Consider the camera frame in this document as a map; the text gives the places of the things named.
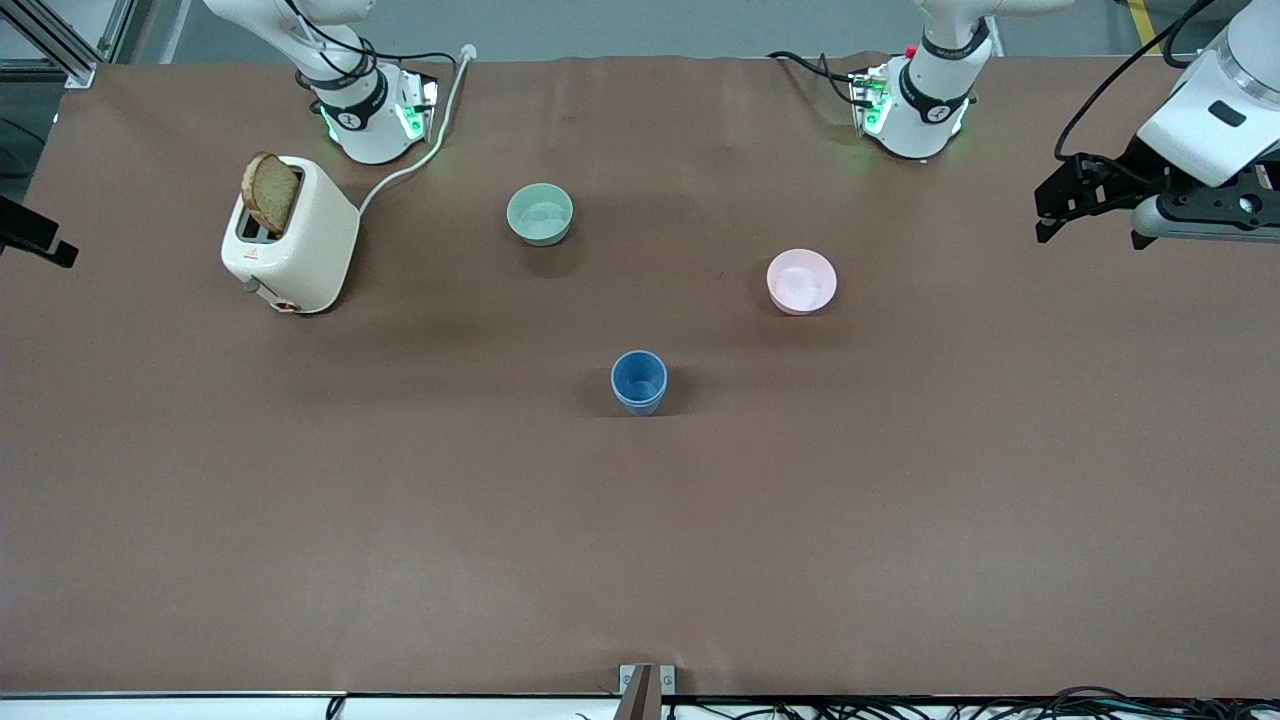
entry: bread slice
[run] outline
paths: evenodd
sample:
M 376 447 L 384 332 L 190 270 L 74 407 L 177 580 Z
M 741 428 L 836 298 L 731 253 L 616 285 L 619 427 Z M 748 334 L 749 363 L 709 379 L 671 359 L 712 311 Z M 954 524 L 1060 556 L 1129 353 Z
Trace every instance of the bread slice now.
M 283 160 L 270 152 L 259 152 L 244 168 L 241 179 L 244 208 L 260 225 L 275 234 L 284 234 L 293 199 L 298 195 L 298 177 Z

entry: blue cup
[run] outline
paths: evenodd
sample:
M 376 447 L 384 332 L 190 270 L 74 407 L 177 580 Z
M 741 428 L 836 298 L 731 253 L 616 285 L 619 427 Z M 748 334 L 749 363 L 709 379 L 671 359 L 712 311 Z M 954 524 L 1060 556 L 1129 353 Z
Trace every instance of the blue cup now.
M 667 392 L 667 366 L 648 350 L 632 350 L 613 364 L 613 395 L 632 415 L 653 415 Z

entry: gray floor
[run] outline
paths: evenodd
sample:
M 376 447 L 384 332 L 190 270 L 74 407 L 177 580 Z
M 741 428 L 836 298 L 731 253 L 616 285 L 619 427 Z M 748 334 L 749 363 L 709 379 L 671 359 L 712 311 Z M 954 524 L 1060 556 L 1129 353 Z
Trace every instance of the gray floor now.
M 202 0 L 146 0 L 131 32 L 134 63 L 283 63 L 264 41 L 214 15 Z M 1203 46 L 1248 0 L 1220 0 L 1190 23 L 1178 47 Z M 1146 0 L 1161 28 L 1190 0 Z M 563 56 L 760 56 L 900 51 L 919 41 L 922 18 L 908 0 L 381 0 L 357 31 L 388 53 L 444 50 L 472 42 L 481 60 Z M 1078 0 L 1068 10 L 1002 18 L 1007 55 L 1112 55 L 1140 45 L 1125 3 Z M 0 82 L 0 117 L 45 136 L 61 97 L 58 83 Z M 0 126 L 0 147 L 23 160 L 38 145 Z M 0 181 L 20 199 L 26 181 Z

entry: white cable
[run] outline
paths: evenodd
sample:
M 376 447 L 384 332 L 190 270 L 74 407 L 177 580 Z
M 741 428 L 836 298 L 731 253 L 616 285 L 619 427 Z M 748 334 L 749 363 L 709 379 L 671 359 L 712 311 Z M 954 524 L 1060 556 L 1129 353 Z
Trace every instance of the white cable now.
M 417 163 L 413 163 L 412 165 L 404 168 L 403 170 L 396 170 L 394 173 L 383 178 L 381 182 L 375 184 L 374 190 L 370 190 L 369 195 L 365 196 L 365 201 L 360 204 L 360 211 L 358 211 L 360 215 L 365 214 L 365 209 L 369 208 L 369 204 L 374 200 L 374 196 L 378 195 L 384 187 L 407 174 L 419 172 L 420 169 L 422 169 L 422 165 L 431 161 L 431 158 L 435 158 L 435 154 L 440 151 L 440 146 L 444 145 L 444 133 L 448 132 L 449 120 L 453 119 L 453 102 L 454 99 L 457 99 L 458 96 L 458 88 L 462 87 L 462 76 L 467 72 L 467 65 L 471 64 L 471 60 L 474 60 L 475 56 L 476 56 L 476 49 L 474 45 L 466 45 L 465 47 L 462 47 L 462 63 L 458 64 L 458 73 L 453 77 L 453 87 L 449 88 L 449 99 L 444 104 L 444 120 L 440 122 L 440 132 L 436 133 L 435 136 L 435 145 L 433 145 L 431 149 L 426 152 L 426 155 L 422 155 L 422 158 Z

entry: tabletop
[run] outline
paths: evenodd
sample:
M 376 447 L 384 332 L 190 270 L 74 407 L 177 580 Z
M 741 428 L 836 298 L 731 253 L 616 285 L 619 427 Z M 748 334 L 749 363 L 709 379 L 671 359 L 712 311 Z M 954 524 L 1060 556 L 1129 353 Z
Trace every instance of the tabletop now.
M 855 67 L 847 59 L 837 67 Z M 1116 60 L 993 60 L 928 163 L 765 60 L 479 64 L 321 316 L 219 260 L 259 150 L 358 201 L 285 65 L 102 67 L 0 261 L 0 688 L 1274 696 L 1280 250 L 1034 241 Z M 1068 150 L 1117 152 L 1139 63 Z M 517 188 L 576 214 L 506 227 Z M 790 247 L 840 291 L 787 318 Z M 671 369 L 627 416 L 608 369 Z

